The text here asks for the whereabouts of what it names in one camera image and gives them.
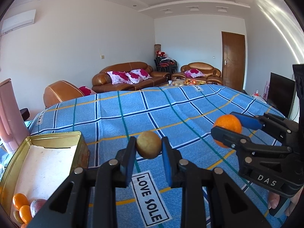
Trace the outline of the person's right hand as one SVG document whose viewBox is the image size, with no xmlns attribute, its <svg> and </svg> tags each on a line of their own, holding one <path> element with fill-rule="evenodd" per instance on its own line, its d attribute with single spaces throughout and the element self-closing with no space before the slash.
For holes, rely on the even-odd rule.
<svg viewBox="0 0 304 228">
<path fill-rule="evenodd" d="M 286 216 L 291 215 L 292 211 L 294 210 L 295 206 L 298 203 L 298 200 L 301 196 L 301 192 L 303 190 L 303 187 L 299 190 L 299 192 L 291 198 L 291 202 L 289 204 L 289 206 L 286 208 L 286 210 L 284 211 Z M 268 194 L 268 209 L 275 209 L 279 203 L 280 200 L 280 195 L 275 194 L 273 192 L 269 192 Z"/>
</svg>

